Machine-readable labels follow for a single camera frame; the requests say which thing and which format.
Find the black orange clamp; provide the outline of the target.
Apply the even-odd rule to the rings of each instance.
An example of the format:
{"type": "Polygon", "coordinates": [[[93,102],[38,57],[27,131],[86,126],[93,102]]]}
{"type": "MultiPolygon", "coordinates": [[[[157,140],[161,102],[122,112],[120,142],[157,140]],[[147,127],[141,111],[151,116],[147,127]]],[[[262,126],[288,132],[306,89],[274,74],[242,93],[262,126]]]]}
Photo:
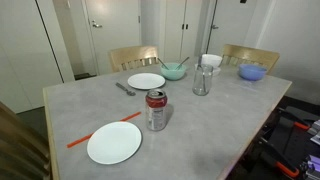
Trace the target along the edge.
{"type": "Polygon", "coordinates": [[[304,120],[297,117],[293,113],[291,113],[283,108],[278,108],[277,112],[281,118],[284,118],[284,119],[291,121],[296,127],[299,127],[300,129],[303,129],[305,131],[310,129],[310,125],[308,123],[306,123],[304,120]]]}
{"type": "Polygon", "coordinates": [[[260,137],[258,143],[264,148],[264,150],[275,160],[275,166],[279,168],[284,174],[291,178],[296,178],[300,171],[293,166],[288,159],[283,156],[273,144],[269,143],[263,137],[260,137]]]}

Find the wooden chair at table end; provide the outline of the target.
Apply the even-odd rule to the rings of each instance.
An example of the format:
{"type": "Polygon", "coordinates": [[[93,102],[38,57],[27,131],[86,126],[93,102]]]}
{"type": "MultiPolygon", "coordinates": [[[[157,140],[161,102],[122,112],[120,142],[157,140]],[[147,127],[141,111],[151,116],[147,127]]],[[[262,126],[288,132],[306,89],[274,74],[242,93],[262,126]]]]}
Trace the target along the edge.
{"type": "Polygon", "coordinates": [[[279,57],[280,54],[278,52],[225,44],[222,52],[222,64],[231,66],[240,64],[261,65],[270,74],[279,57]]]}

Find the wooden chair behind teal bowl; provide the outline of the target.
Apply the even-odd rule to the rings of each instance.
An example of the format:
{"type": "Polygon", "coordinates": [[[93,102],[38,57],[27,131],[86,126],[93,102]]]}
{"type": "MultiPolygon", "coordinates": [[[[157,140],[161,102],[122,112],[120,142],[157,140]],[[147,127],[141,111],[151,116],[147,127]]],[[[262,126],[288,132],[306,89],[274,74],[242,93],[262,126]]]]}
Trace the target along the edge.
{"type": "Polygon", "coordinates": [[[131,46],[114,49],[109,52],[109,56],[114,72],[137,69],[159,63],[156,46],[131,46]]]}

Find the metal spoon on table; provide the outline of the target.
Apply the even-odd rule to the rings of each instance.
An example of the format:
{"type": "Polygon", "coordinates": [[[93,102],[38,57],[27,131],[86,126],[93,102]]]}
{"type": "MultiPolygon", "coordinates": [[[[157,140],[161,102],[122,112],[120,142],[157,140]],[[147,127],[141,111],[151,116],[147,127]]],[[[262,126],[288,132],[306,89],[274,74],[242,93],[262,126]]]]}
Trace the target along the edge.
{"type": "Polygon", "coordinates": [[[136,93],[133,91],[129,91],[126,87],[124,87],[123,85],[121,85],[120,83],[116,83],[116,86],[119,87],[120,89],[124,90],[126,92],[127,95],[129,96],[135,96],[136,93]]]}

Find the white plate near orange strip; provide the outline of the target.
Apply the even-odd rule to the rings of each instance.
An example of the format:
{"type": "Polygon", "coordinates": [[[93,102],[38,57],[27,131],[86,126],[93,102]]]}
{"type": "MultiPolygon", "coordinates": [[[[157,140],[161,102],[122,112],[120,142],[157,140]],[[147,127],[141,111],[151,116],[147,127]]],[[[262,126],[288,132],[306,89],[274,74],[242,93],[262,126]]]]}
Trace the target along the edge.
{"type": "Polygon", "coordinates": [[[96,130],[87,144],[87,154],[96,163],[113,165],[133,156],[142,143],[140,129],[129,122],[112,122],[96,130]]]}

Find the utensil in glass jar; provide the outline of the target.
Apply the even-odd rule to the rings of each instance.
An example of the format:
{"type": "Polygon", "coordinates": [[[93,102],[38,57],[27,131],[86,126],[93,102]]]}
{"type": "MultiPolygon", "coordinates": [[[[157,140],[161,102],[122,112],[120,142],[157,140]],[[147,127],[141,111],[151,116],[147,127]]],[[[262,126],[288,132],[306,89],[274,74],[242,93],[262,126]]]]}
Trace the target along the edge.
{"type": "Polygon", "coordinates": [[[205,81],[204,71],[201,66],[201,63],[202,63],[202,55],[199,56],[198,65],[197,65],[197,71],[199,72],[199,79],[200,79],[199,95],[203,95],[206,91],[205,82],[204,82],[205,81]]]}

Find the clear glass jar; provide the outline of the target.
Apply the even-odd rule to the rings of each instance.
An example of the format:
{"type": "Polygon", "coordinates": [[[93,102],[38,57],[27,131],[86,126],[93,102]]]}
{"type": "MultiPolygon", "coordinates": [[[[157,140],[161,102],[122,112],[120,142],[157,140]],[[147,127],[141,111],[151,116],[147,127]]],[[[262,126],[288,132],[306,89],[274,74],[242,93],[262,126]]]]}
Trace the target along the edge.
{"type": "Polygon", "coordinates": [[[205,96],[209,93],[212,83],[213,67],[208,64],[197,65],[192,91],[198,96],[205,96]]]}

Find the orange straw strip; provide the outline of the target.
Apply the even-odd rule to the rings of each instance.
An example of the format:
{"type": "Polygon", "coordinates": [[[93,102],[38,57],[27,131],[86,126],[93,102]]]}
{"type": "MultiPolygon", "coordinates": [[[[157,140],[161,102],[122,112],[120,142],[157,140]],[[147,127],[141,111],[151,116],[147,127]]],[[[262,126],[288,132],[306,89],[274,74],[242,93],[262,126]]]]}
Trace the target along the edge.
{"type": "MultiPolygon", "coordinates": [[[[136,112],[136,113],[133,113],[133,114],[131,114],[131,115],[129,115],[129,116],[127,116],[127,117],[119,120],[119,121],[128,121],[128,120],[130,120],[130,119],[132,119],[132,118],[140,115],[141,113],[142,113],[141,111],[136,112]]],[[[80,144],[80,143],[82,143],[82,142],[90,139],[93,134],[94,134],[94,133],[91,133],[91,134],[86,135],[86,136],[84,136],[84,137],[82,137],[82,138],[80,138],[80,139],[77,139],[77,140],[75,140],[75,141],[67,144],[66,147],[67,147],[67,148],[71,148],[71,147],[73,147],[73,146],[75,146],[75,145],[77,145],[77,144],[80,144]]]]}

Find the utensil in teal bowl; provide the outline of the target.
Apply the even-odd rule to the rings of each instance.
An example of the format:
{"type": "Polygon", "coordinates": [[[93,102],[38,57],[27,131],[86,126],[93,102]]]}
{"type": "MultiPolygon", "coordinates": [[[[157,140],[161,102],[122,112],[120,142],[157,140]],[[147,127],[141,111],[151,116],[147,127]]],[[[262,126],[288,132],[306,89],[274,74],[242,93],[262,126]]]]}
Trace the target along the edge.
{"type": "Polygon", "coordinates": [[[169,70],[169,68],[165,65],[165,63],[159,57],[157,57],[157,59],[167,70],[169,70]]]}
{"type": "Polygon", "coordinates": [[[175,70],[178,70],[181,68],[181,66],[189,59],[190,57],[185,58],[177,67],[175,70]]]}

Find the red and silver soda can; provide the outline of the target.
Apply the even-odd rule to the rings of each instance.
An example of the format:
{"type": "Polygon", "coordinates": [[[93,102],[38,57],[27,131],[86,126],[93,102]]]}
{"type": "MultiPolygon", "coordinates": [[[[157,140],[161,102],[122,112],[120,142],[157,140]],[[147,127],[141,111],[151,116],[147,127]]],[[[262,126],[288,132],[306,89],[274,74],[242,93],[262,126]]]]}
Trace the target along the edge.
{"type": "Polygon", "coordinates": [[[166,93],[162,89],[151,89],[147,92],[145,100],[148,128],[152,131],[160,131],[164,129],[167,124],[166,93]]]}

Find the blue plastic bowl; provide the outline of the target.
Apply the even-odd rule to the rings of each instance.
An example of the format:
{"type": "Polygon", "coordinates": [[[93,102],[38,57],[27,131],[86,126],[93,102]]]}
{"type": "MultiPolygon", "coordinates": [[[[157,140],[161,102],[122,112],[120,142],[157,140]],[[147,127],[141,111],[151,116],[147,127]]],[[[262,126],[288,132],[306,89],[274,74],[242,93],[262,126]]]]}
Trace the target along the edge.
{"type": "Polygon", "coordinates": [[[267,69],[262,66],[254,64],[241,64],[239,66],[239,76],[249,81],[261,80],[266,73],[267,69]]]}

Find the white ceramic bowl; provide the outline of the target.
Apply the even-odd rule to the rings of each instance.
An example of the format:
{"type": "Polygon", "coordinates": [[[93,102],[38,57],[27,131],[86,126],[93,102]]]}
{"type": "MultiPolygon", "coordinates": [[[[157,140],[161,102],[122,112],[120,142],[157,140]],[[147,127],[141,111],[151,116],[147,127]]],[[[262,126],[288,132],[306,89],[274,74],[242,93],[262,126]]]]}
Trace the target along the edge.
{"type": "Polygon", "coordinates": [[[202,64],[208,64],[213,66],[214,68],[217,68],[222,62],[222,57],[218,55],[213,54],[203,54],[202,55],[202,64]]]}

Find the white plate by spoon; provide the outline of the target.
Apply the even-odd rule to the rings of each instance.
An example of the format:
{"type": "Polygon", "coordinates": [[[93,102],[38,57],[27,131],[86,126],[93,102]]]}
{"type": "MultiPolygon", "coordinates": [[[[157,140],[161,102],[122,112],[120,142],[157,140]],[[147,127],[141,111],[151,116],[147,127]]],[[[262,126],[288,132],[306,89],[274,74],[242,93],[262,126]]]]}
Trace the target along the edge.
{"type": "Polygon", "coordinates": [[[127,82],[133,88],[148,90],[161,87],[165,84],[165,79],[154,73],[138,73],[130,76],[127,82]]]}

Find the clear plastic container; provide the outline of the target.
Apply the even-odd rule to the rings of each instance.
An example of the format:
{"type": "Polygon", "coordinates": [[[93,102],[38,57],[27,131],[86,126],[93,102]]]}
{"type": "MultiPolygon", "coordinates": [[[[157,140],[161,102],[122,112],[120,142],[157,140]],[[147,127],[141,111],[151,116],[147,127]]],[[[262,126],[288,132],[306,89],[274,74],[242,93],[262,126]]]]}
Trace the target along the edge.
{"type": "Polygon", "coordinates": [[[221,71],[219,67],[213,67],[209,64],[195,64],[194,70],[196,73],[204,76],[218,76],[221,71]]]}

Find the teal green bowl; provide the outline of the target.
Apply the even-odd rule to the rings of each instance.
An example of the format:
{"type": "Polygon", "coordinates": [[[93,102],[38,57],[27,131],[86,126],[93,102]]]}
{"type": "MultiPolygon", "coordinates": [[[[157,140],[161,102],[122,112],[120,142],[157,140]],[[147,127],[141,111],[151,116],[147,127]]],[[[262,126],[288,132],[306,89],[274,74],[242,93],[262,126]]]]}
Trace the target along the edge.
{"type": "Polygon", "coordinates": [[[178,63],[166,63],[166,67],[160,67],[161,74],[168,80],[179,80],[185,75],[187,67],[181,65],[178,68],[178,66],[178,63]]]}

